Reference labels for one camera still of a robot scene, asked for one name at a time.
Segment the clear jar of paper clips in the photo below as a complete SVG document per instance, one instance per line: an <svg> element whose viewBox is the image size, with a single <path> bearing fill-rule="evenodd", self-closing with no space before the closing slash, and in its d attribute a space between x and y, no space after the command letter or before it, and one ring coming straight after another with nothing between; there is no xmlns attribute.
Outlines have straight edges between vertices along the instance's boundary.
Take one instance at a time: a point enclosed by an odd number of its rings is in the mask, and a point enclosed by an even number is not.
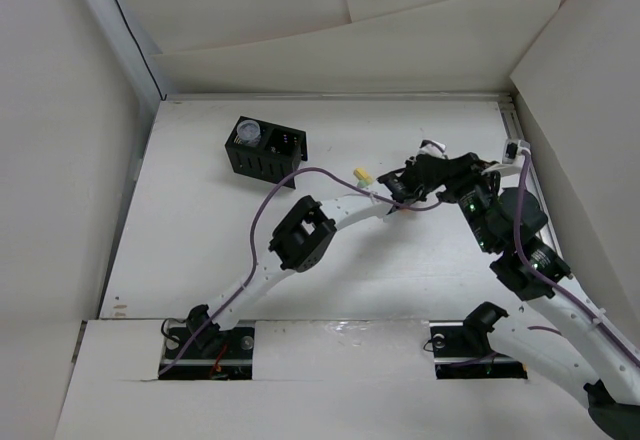
<svg viewBox="0 0 640 440"><path fill-rule="evenodd" d="M262 136L260 124L254 119L241 119L236 126L238 142L249 147L256 147Z"/></svg>

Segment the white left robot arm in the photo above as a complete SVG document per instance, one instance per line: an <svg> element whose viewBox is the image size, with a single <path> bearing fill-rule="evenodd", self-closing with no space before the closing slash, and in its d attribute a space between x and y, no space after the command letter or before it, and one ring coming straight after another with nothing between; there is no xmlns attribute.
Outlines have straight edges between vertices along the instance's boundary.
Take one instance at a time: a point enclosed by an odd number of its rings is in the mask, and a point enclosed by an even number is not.
<svg viewBox="0 0 640 440"><path fill-rule="evenodd" d="M357 185L340 179L320 167L305 167L288 177L317 173L346 187L350 193L330 200L300 198L273 230L263 253L256 246L258 220L271 199L284 186L279 182L260 204L249 231L251 267L247 277L208 304L195 306L185 325L189 332L184 346L201 356L212 356L222 347L225 333L238 324L241 315L282 280L315 267L323 258L335 235L341 230L371 218L383 219L399 210L422 212L439 204L421 207L431 190L426 185L417 155L398 170Z"/></svg>

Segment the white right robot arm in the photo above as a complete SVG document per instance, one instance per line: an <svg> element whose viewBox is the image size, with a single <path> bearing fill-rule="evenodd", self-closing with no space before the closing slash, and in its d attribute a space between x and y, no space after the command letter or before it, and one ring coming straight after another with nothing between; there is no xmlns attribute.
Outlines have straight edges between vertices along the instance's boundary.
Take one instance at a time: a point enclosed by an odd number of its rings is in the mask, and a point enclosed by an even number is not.
<svg viewBox="0 0 640 440"><path fill-rule="evenodd" d="M484 302L463 321L462 341L473 353L509 356L574 397L613 439L639 436L639 351L581 288L564 259L538 236L548 223L526 187L531 153L519 147L503 164L469 153L421 159L421 181L445 203L460 207L490 268L523 305L563 337L545 343L517 313Z"/></svg>

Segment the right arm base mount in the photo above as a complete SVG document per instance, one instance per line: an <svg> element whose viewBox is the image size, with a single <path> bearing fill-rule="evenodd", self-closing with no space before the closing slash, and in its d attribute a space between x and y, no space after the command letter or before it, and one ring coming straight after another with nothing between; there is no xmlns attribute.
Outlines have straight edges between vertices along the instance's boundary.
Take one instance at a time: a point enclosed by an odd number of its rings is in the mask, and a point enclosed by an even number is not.
<svg viewBox="0 0 640 440"><path fill-rule="evenodd" d="M484 302L463 320L438 320L429 323L430 337L423 351L434 360L438 380L528 379L526 367L494 351L488 334L507 312Z"/></svg>

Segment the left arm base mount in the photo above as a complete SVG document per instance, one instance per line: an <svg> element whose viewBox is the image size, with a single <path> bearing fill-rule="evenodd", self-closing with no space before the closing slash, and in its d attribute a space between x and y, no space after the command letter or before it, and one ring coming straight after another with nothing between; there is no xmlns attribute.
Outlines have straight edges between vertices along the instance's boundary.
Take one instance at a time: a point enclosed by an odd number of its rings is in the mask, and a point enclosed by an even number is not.
<svg viewBox="0 0 640 440"><path fill-rule="evenodd" d="M206 327L189 342L208 317L208 306L194 307L186 319L167 318L159 380L245 381L253 377L255 323L241 322L231 330Z"/></svg>

